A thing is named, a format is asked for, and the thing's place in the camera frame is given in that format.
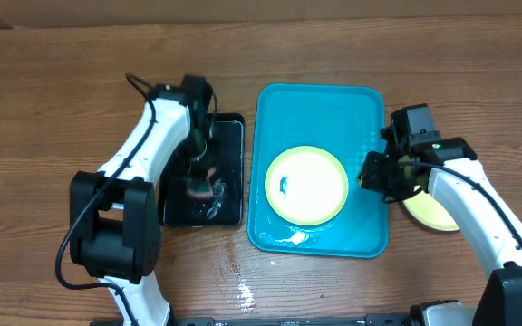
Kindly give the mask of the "green scrub sponge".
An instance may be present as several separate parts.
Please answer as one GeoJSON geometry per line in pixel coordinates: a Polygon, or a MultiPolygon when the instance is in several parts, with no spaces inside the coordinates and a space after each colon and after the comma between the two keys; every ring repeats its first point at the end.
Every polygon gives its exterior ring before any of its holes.
{"type": "Polygon", "coordinates": [[[209,200],[214,197],[211,178],[216,174],[216,168],[210,168],[204,177],[188,177],[187,194],[198,200],[209,200]]]}

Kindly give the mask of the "yellow-green plate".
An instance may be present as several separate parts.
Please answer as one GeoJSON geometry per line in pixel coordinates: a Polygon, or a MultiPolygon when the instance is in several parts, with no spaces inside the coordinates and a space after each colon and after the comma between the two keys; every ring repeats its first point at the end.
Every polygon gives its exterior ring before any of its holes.
{"type": "Polygon", "coordinates": [[[458,225],[448,211],[428,192],[430,169],[416,166],[402,169],[406,180],[413,186],[413,195],[402,201],[411,216],[422,225],[434,230],[459,231],[458,225]]]}
{"type": "Polygon", "coordinates": [[[312,146],[290,148],[270,164],[265,177],[269,205],[285,221],[320,225],[342,210],[349,181],[340,161],[312,146]]]}

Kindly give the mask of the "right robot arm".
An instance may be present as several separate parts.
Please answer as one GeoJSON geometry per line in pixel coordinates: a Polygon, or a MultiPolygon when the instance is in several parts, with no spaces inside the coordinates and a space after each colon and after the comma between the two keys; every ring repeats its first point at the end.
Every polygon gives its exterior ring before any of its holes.
{"type": "Polygon", "coordinates": [[[490,184],[463,138],[443,139],[425,104],[391,114],[382,153],[367,154],[360,187],[386,204],[421,192],[433,197],[464,234],[488,277],[478,306],[456,300],[411,306],[403,325],[522,325],[522,223],[490,184]]]}

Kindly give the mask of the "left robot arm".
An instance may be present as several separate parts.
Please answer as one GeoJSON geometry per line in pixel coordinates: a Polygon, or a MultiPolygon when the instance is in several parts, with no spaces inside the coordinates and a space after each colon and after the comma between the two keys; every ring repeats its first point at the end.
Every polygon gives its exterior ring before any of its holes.
{"type": "Polygon", "coordinates": [[[140,93],[143,113],[117,153],[96,172],[79,171],[70,184],[70,228],[58,250],[59,283],[75,289],[62,274],[63,256],[85,268],[106,288],[120,309],[121,325],[170,325],[173,314],[154,273],[160,255],[160,215],[156,186],[166,173],[177,174],[184,191],[212,197],[217,170],[213,143],[217,99],[203,77],[187,74],[178,86],[150,85],[127,74],[140,93]]]}

